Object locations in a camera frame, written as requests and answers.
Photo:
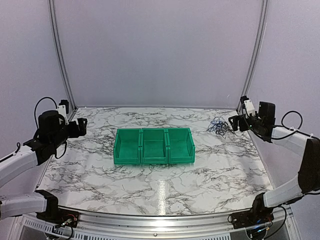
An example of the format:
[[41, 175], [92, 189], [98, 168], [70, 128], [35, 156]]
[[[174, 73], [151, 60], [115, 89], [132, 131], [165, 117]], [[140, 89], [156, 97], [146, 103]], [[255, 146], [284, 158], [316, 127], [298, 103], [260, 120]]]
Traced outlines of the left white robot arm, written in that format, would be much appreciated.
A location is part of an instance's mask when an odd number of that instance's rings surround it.
[[[63, 99], [54, 104], [54, 110], [36, 115], [34, 136], [17, 143], [16, 150], [0, 160], [0, 185], [4, 186], [22, 173], [38, 167], [51, 157], [59, 158], [57, 150], [66, 147], [68, 139], [83, 137], [87, 133], [87, 118], [68, 120], [69, 101]], [[4, 195], [0, 198], [0, 218], [36, 213], [37, 217], [58, 223], [64, 219], [59, 200], [46, 190], [26, 194]]]

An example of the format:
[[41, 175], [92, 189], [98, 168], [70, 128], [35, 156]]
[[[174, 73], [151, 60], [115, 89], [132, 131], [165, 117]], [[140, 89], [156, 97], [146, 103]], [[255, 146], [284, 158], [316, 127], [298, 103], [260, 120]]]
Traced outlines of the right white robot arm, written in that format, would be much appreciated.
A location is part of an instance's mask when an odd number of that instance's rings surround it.
[[261, 101], [255, 109], [242, 96], [240, 104], [240, 112], [228, 120], [234, 131], [262, 140], [256, 145], [274, 189], [259, 193], [250, 209], [232, 213], [230, 222], [235, 228], [265, 223], [273, 219], [275, 208], [320, 192], [320, 139], [302, 132], [300, 126], [277, 124], [276, 106], [271, 102]]

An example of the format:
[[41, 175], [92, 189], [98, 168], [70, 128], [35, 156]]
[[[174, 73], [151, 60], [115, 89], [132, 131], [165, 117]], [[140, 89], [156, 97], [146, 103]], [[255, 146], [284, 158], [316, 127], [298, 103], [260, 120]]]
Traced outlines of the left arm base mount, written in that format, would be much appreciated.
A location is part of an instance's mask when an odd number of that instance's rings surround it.
[[78, 225], [80, 213], [78, 211], [55, 208], [44, 212], [37, 212], [36, 217], [40, 220], [61, 226], [66, 223], [68, 227], [76, 228]]

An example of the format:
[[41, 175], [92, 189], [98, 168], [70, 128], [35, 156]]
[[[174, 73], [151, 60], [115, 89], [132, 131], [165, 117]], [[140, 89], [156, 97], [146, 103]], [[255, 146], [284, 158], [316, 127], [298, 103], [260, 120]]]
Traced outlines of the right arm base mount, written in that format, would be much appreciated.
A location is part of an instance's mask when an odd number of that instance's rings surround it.
[[248, 228], [270, 223], [274, 220], [272, 211], [259, 212], [254, 214], [252, 209], [231, 213], [227, 221], [233, 225], [234, 229]]

